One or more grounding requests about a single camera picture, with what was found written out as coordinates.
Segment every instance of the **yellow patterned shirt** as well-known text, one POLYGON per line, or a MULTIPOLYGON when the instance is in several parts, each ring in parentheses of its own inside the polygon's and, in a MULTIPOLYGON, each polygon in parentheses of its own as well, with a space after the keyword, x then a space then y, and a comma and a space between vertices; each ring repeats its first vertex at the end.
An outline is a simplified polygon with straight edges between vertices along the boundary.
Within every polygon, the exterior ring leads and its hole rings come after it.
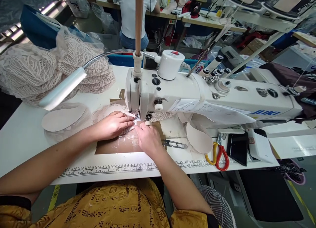
POLYGON ((96 183, 93 188, 49 211, 36 223, 31 222, 32 213, 27 208, 0 205, 1 228, 215 228, 208 224, 208 216, 176 210, 168 220, 162 197, 151 179, 96 183))

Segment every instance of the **worker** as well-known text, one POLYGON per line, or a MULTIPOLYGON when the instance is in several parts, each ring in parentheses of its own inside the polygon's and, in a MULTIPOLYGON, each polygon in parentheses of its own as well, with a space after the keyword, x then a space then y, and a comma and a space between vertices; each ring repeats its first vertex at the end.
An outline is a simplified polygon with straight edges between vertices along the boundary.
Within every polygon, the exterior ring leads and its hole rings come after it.
POLYGON ((109 140, 134 125, 119 111, 49 147, 0 178, 0 227, 212 227, 211 208, 173 161, 153 126, 135 126, 139 147, 155 162, 177 208, 168 222, 156 185, 148 178, 97 182, 32 224, 31 205, 93 142, 109 140))
MULTIPOLYGON (((122 27, 119 33, 119 38, 125 48, 135 49, 136 0, 107 0, 107 1, 119 3, 119 7, 121 9, 121 16, 122 16, 122 27)), ((157 0, 144 0, 141 50, 145 50, 149 43, 147 34, 145 32, 145 13, 147 9, 150 12, 159 14, 160 6, 157 3, 157 0)))

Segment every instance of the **white shirt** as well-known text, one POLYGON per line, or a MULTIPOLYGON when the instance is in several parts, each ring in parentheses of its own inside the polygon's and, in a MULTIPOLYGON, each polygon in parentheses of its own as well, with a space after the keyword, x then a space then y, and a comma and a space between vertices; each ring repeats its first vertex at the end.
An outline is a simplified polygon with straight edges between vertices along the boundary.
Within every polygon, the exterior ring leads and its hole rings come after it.
MULTIPOLYGON (((135 39, 135 9, 136 4, 135 0, 113 0, 114 3, 119 3, 122 13, 122 33, 131 39, 135 39)), ((155 8, 157 0, 144 0, 143 7, 143 24, 142 24, 142 38, 145 36, 145 13, 146 10, 150 10, 152 12, 155 8)))

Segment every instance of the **black smartphone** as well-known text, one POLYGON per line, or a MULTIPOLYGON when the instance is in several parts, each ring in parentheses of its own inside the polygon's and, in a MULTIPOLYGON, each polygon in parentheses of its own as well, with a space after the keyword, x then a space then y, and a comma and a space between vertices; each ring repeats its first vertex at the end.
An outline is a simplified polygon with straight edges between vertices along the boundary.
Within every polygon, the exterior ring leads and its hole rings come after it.
POLYGON ((248 133, 229 134, 227 155, 243 166, 247 166, 248 133))

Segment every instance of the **red scissors handle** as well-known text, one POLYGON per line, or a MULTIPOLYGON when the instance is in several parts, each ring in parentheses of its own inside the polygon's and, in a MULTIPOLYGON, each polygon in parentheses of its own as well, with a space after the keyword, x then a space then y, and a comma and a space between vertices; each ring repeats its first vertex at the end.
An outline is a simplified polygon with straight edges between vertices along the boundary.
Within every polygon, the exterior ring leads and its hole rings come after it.
POLYGON ((216 168, 218 168, 220 171, 226 171, 229 167, 229 158, 228 155, 225 151, 224 146, 222 145, 218 145, 218 154, 217 154, 217 161, 215 164, 216 168), (224 154, 224 160, 225 160, 225 166, 223 168, 220 167, 219 162, 220 162, 220 158, 222 156, 222 154, 224 154))

